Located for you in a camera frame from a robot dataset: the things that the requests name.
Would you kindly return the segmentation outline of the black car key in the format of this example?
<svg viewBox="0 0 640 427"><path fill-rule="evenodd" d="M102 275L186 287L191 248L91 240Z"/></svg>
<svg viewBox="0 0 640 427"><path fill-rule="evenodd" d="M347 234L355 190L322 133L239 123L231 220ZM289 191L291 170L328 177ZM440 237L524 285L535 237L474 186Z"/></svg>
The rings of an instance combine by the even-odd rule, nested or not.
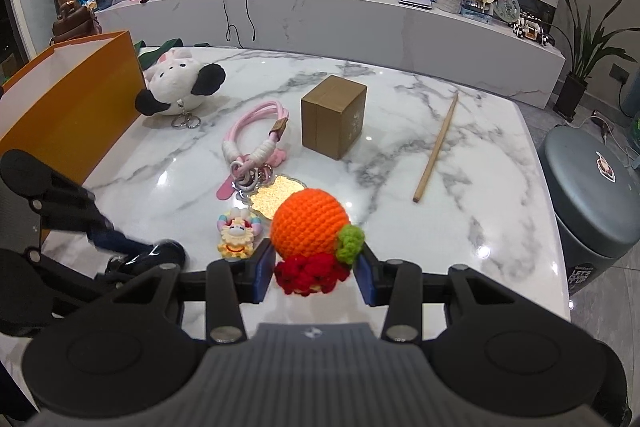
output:
<svg viewBox="0 0 640 427"><path fill-rule="evenodd" d="M96 281L125 283L159 265L186 266L186 251L172 239L162 239L146 246L138 253L111 257L103 272L96 274Z"/></svg>

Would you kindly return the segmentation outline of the orange crochet tangerine charm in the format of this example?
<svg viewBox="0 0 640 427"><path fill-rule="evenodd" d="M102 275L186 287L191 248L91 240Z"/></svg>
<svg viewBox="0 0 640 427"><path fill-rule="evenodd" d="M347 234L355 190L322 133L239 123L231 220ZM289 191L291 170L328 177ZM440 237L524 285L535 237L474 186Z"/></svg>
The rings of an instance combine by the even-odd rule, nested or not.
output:
<svg viewBox="0 0 640 427"><path fill-rule="evenodd" d="M274 276L285 294L329 294L349 278L364 244L331 194L305 188L285 199L271 222L270 242L280 257Z"/></svg>

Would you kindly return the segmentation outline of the white black plush cow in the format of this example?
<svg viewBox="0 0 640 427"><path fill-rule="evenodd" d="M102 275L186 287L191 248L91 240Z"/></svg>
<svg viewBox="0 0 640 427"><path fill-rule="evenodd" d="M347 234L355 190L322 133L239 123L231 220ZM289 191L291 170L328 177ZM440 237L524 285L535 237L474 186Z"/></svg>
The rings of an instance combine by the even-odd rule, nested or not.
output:
<svg viewBox="0 0 640 427"><path fill-rule="evenodd" d="M134 107L144 116L178 116L192 112L215 94L226 80L216 63L198 60L188 48L172 48L143 72L144 88Z"/></svg>

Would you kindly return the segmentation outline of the orange white storage box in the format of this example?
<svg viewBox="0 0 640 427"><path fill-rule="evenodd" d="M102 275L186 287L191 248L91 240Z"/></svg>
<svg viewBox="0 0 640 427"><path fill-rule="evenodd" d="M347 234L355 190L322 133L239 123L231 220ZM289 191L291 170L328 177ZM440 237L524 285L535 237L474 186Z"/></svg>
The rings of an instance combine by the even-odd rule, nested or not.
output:
<svg viewBox="0 0 640 427"><path fill-rule="evenodd" d="M4 86L1 155L24 150L83 188L137 119L141 68L126 31L50 46Z"/></svg>

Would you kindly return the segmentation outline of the wooden chopstick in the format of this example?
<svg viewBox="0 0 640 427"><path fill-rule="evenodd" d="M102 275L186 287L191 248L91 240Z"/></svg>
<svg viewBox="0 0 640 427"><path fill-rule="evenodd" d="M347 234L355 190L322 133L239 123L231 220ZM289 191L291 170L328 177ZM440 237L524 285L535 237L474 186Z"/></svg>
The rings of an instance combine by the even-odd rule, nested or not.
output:
<svg viewBox="0 0 640 427"><path fill-rule="evenodd" d="M420 202L420 200L422 199L426 187L427 187L427 183L428 181L430 181L432 173L434 171L435 168L435 164L437 161L437 158L439 156L440 150L442 149L442 146L444 145L445 139L446 139L446 135L447 132L449 130L452 118L454 118L454 111L456 110L457 104L458 104L458 100L459 100L459 93L456 92L454 94L454 97L451 100L450 106L448 108L448 112L446 114L446 117L444 119L444 121L442 122L442 125L440 126L437 138L435 140L434 146L432 148L432 153L430 155L430 157L428 158L427 164L422 172L422 176L420 178L420 181L418 183L418 186L416 187L416 191L414 191L413 196L412 196L412 201L413 202Z"/></svg>

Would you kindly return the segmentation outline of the brown cardboard box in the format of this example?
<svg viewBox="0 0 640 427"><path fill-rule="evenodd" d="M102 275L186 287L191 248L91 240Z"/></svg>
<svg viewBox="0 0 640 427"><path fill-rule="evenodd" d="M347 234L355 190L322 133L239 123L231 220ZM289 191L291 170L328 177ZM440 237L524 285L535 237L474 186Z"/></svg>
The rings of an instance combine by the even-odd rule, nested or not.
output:
<svg viewBox="0 0 640 427"><path fill-rule="evenodd" d="M303 146L340 160L359 138L368 87L335 75L326 77L300 101Z"/></svg>

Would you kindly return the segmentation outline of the green white tote bag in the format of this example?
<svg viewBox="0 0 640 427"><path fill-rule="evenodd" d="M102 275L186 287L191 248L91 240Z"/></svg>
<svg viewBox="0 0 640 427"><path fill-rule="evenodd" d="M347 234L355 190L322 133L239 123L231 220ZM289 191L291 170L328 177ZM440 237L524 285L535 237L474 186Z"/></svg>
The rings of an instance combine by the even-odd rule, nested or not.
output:
<svg viewBox="0 0 640 427"><path fill-rule="evenodd" d="M157 48L141 48L138 57L143 74L154 70L199 70L208 64L196 46L186 46L181 39L169 39Z"/></svg>

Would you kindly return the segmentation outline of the brown water bottle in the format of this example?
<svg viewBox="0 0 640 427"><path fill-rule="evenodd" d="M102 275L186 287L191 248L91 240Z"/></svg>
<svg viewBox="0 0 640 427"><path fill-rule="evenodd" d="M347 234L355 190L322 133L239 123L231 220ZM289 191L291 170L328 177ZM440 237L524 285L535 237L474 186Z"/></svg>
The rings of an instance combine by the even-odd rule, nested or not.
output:
<svg viewBox="0 0 640 427"><path fill-rule="evenodd" d="M69 1L61 6L61 13L52 25L50 43L95 36L101 32L102 27L89 8L77 0Z"/></svg>

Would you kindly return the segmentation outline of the grey round stool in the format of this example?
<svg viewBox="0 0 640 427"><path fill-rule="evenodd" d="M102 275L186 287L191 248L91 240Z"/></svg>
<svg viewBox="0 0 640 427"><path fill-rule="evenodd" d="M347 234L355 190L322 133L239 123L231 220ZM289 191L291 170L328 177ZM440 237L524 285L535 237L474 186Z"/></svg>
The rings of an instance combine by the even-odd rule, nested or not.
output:
<svg viewBox="0 0 640 427"><path fill-rule="evenodd" d="M568 126L538 147L561 237L568 291L577 293L639 242L639 187L604 143Z"/></svg>

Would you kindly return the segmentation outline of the potted green plant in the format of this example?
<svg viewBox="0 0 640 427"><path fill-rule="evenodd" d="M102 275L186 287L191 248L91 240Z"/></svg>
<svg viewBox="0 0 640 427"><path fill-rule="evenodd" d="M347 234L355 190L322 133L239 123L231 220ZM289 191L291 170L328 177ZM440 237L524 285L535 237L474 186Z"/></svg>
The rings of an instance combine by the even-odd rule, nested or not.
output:
<svg viewBox="0 0 640 427"><path fill-rule="evenodd" d="M617 57L629 63L637 64L638 60L632 57L621 46L612 46L611 41L625 32L638 34L638 26L628 26L607 31L605 23L623 4L624 0L616 0L612 6L602 15L596 26L592 24L593 10L589 5L585 15L579 11L577 0L562 0L568 9L570 16L570 31L565 31L561 26L552 24L551 27L559 31L568 45L570 52L570 68L563 81L560 94L553 104L555 113L572 122L576 114L576 108L587 91L588 79L593 69L607 57Z"/></svg>

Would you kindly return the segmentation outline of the small cartoon figure keychain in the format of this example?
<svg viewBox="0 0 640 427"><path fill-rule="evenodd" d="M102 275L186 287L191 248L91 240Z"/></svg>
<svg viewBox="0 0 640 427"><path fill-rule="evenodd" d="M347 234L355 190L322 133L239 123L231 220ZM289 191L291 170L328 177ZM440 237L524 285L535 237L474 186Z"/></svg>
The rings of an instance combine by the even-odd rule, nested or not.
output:
<svg viewBox="0 0 640 427"><path fill-rule="evenodd" d="M256 239L262 234L262 220L248 208L232 208L219 216L217 246L224 259L248 259L253 256Z"/></svg>

